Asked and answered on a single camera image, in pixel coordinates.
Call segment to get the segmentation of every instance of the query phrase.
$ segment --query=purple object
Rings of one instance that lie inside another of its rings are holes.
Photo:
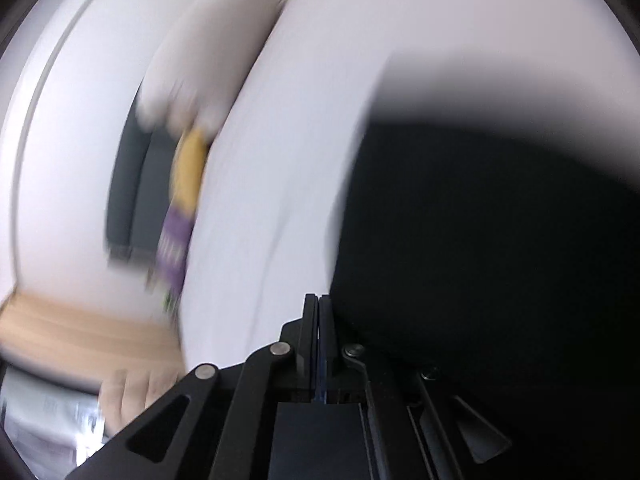
[[[158,241],[156,271],[160,279],[169,285],[173,298],[179,298],[187,270],[187,252],[193,218],[175,206],[169,206]]]

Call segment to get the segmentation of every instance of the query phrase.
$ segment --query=metal screw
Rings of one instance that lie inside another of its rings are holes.
[[[342,349],[347,357],[357,358],[364,353],[364,346],[358,343],[345,345]]]
[[[273,355],[286,355],[291,352],[291,346],[289,343],[285,343],[284,341],[279,341],[274,343],[269,348]]]
[[[440,369],[437,366],[432,366],[428,370],[420,372],[420,377],[425,381],[436,381],[440,378]]]
[[[216,374],[214,365],[200,365],[196,368],[196,377],[202,380],[210,379]]]

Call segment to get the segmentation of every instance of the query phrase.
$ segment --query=black metal bracket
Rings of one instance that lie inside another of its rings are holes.
[[[437,368],[365,347],[328,296],[311,294],[279,341],[243,365],[200,365],[67,478],[266,480],[280,402],[359,404],[374,480],[540,478],[536,461]]]

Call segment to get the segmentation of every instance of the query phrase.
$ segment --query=floor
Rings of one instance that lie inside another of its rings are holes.
[[[183,368],[171,328],[114,319],[16,294],[0,313],[3,355],[38,372],[101,383],[115,370]]]

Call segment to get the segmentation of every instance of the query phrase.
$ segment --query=yellow object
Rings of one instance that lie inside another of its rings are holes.
[[[199,128],[184,133],[175,150],[169,199],[172,206],[191,218],[198,206],[207,151],[203,131]]]

